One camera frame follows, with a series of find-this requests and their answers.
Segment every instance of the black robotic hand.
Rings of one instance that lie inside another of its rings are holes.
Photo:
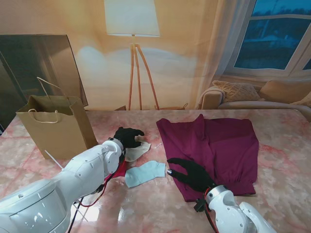
[[[119,127],[113,137],[119,140],[125,148],[136,148],[141,145],[141,142],[135,141],[135,136],[138,135],[144,136],[145,134],[141,130]]]
[[[205,171],[205,169],[194,161],[180,158],[171,158],[167,162],[169,164],[181,165],[184,169],[186,169],[188,173],[187,175],[173,169],[168,169],[167,173],[176,178],[178,181],[186,183],[193,190],[198,192],[205,192],[208,188],[216,187],[216,183]]]

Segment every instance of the white stick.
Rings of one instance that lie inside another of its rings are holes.
[[[54,159],[53,156],[50,155],[50,153],[48,153],[46,150],[44,150],[44,151],[51,157],[51,159],[54,160],[54,162],[56,162],[56,164],[57,164],[61,169],[64,169],[64,168],[56,161],[56,159]]]
[[[74,205],[74,204],[72,204],[76,209],[77,209],[77,211],[82,215],[82,218],[84,218],[87,222],[88,222],[88,220],[84,217],[84,215],[80,212],[80,210]]]

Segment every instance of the sheer white curtain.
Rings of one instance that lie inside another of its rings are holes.
[[[205,61],[203,76],[198,84],[196,108],[201,94],[224,72],[235,44],[251,0],[219,0]]]

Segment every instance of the lamp shade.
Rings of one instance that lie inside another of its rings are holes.
[[[110,35],[160,36],[154,0],[104,0]]]

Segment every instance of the pink marble surface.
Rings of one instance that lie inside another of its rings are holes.
[[[151,149],[130,164],[150,160],[166,163],[156,121],[192,121],[205,118],[248,118],[260,142],[256,194],[236,197],[246,201],[273,225],[278,233],[311,233],[311,128],[296,110],[184,110],[88,112],[99,143],[119,126],[145,132]],[[60,169],[45,160],[16,117],[0,137],[0,198],[33,181],[50,178]],[[95,200],[97,195],[85,199]],[[104,196],[92,207],[81,208],[72,233],[211,233],[204,213],[185,203],[170,176],[128,188],[124,177],[112,179]]]

